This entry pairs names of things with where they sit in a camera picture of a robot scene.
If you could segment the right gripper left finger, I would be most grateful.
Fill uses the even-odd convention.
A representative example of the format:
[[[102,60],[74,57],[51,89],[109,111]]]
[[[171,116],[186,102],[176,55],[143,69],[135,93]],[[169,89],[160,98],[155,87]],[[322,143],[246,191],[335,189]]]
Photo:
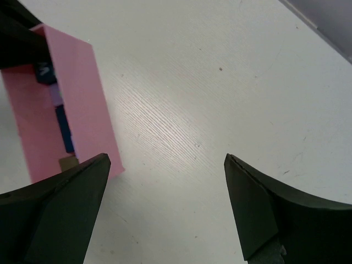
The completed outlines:
[[[1,194],[1,263],[83,263],[110,167],[101,153]]]

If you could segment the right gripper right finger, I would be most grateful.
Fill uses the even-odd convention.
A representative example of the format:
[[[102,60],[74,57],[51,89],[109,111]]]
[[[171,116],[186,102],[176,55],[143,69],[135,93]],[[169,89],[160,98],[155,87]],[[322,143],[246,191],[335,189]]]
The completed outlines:
[[[225,178],[248,263],[351,263],[351,205],[308,194],[234,155]]]

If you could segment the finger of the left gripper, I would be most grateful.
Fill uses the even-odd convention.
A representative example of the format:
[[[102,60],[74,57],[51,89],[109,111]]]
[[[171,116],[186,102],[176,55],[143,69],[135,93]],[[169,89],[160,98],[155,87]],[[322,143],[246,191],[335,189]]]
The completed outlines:
[[[1,1],[2,69],[50,60],[46,39],[31,31],[40,24],[19,1]]]

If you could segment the small dark blue cube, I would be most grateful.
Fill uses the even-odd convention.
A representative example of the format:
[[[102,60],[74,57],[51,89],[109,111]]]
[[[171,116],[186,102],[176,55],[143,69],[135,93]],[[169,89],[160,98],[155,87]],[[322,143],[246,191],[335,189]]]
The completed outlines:
[[[33,66],[38,83],[52,85],[57,82],[52,62],[39,62],[35,63]]]

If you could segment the pink plastic box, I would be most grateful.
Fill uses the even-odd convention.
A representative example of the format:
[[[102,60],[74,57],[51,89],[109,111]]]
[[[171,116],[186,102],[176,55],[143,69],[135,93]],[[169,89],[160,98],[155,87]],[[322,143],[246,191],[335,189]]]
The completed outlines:
[[[109,176],[124,171],[92,46],[48,25],[33,32],[43,36],[56,72],[58,87],[80,162],[99,153],[111,160]],[[32,65],[1,72],[32,182],[61,172],[67,157],[48,86],[37,82]]]

